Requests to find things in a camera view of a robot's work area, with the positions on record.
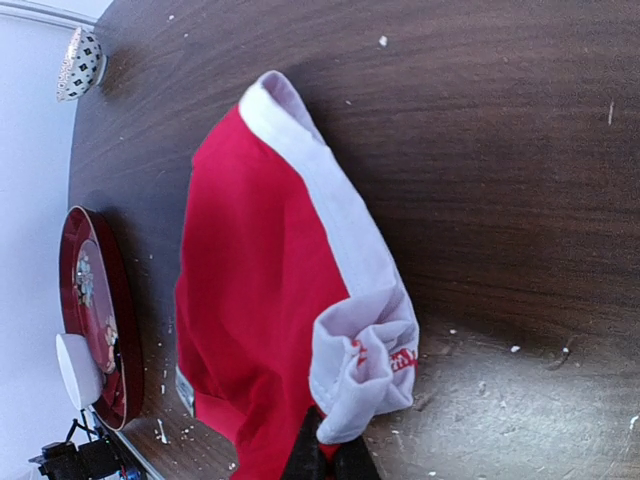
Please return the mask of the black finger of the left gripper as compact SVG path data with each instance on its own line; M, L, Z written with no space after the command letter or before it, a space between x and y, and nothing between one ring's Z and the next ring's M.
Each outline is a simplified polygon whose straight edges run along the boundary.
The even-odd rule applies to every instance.
M316 432L321 421L318 409L310 407L299 429L281 480L326 480L329 470Z

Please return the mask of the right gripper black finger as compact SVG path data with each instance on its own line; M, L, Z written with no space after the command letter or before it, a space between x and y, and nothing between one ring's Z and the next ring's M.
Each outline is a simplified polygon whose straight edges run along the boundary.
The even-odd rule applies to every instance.
M334 455L333 464L336 480L381 479L362 436L341 444Z

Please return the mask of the red white underwear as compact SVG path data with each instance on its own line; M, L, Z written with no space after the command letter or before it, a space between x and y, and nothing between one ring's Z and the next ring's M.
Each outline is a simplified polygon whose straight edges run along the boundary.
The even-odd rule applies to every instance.
M238 479L280 479L313 406L335 479L341 444L413 403L411 299L280 72L258 78L195 154L176 323L179 392L232 443Z

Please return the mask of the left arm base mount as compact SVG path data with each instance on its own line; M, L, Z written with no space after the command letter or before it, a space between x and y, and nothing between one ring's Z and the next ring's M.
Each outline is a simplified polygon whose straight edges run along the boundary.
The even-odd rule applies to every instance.
M64 441L43 446L28 462L47 479L149 479L142 465L100 422L91 428L85 417L73 420Z

